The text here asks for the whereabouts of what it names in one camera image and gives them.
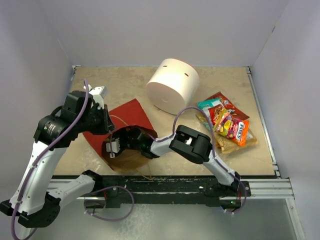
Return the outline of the red paper bag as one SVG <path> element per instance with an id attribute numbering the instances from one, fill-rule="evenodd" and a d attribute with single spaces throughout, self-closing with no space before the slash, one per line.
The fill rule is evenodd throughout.
<path id="1" fill-rule="evenodd" d="M 115 131 L 125 127 L 139 127 L 143 129 L 150 137 L 150 147 L 153 139 L 158 137 L 157 132 L 154 130 L 147 114 L 137 99 L 130 100 L 111 110 L 109 116 L 115 125 Z M 83 135 L 89 145 L 113 171 L 120 174 L 139 174 L 148 180 L 153 179 L 151 170 L 148 173 L 141 172 L 141 168 L 145 166 L 149 167 L 149 161 L 156 157 L 150 150 L 148 152 L 140 152 L 138 150 L 126 149 L 115 158 L 110 158 L 106 152 L 106 143 L 112 134 L 93 135 L 90 132 L 85 132 Z"/>

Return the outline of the teal white snack packet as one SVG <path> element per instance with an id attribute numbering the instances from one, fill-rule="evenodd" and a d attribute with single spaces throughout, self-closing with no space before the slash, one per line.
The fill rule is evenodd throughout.
<path id="1" fill-rule="evenodd" d="M 221 99 L 219 97 L 197 103 L 197 107 L 201 109 L 204 112 L 204 114 L 208 117 L 210 125 L 212 127 L 215 126 L 215 122 L 212 120 L 209 109 L 218 105 L 222 105 Z"/>

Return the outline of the tan snack bag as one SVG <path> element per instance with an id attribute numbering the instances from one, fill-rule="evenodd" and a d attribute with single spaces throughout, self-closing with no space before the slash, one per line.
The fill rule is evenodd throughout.
<path id="1" fill-rule="evenodd" d="M 197 113 L 196 117 L 210 131 L 209 123 L 208 123 L 207 119 L 204 117 L 204 115 L 202 113 Z M 243 120 L 240 120 L 240 119 L 233 117 L 233 116 L 232 116 L 232 120 L 244 122 L 245 124 L 249 123 L 249 121 L 247 121 L 247 120 L 243 121 Z M 220 148 L 221 152 L 223 154 L 232 153 L 232 152 L 235 152 L 237 150 L 240 150 L 240 149 L 243 149 L 246 147 L 254 146 L 258 143 L 257 138 L 255 137 L 255 135 L 253 134 L 253 132 L 249 128 L 247 129 L 246 140 L 245 140 L 244 146 L 238 145 L 236 142 L 232 141 L 229 138 L 226 138 L 225 136 L 222 136 L 219 133 L 220 132 L 214 131 L 215 146 Z"/>

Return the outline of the colourful fruit candy packet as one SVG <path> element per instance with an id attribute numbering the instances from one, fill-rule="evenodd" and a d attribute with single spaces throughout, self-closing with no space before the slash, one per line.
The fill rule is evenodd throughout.
<path id="1" fill-rule="evenodd" d="M 232 115 L 226 111 L 221 113 L 213 130 L 228 139 L 234 139 L 238 130 L 238 123 Z"/>

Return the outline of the orange pink fruits candy packet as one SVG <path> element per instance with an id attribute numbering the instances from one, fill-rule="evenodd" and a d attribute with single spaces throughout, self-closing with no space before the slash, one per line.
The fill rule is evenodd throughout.
<path id="1" fill-rule="evenodd" d="M 238 129 L 235 134 L 235 138 L 229 139 L 232 142 L 236 143 L 237 145 L 243 147 L 246 144 L 247 134 L 249 130 L 249 121 L 248 120 L 240 120 L 235 118 L 238 124 Z"/>

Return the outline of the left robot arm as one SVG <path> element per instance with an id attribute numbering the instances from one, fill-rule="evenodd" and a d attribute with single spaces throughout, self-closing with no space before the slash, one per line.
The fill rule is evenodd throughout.
<path id="1" fill-rule="evenodd" d="M 104 104 L 105 95 L 102 86 L 88 93 L 74 90 L 63 105 L 38 122 L 27 169 L 15 194 L 1 202 L 2 213 L 25 228 L 45 228 L 78 197 L 101 194 L 103 178 L 91 170 L 54 190 L 48 187 L 60 159 L 79 134 L 105 136 L 115 130 Z"/>

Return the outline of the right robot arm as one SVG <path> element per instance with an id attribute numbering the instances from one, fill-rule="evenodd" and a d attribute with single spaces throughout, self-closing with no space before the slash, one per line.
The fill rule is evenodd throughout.
<path id="1" fill-rule="evenodd" d="M 210 137 L 185 125 L 179 125 L 172 135 L 161 138 L 154 138 L 141 127 L 123 127 L 112 134 L 105 147 L 111 158 L 125 150 L 137 151 L 147 159 L 175 152 L 193 164 L 205 166 L 226 195 L 233 196 L 240 190 L 239 174 L 216 154 Z"/>

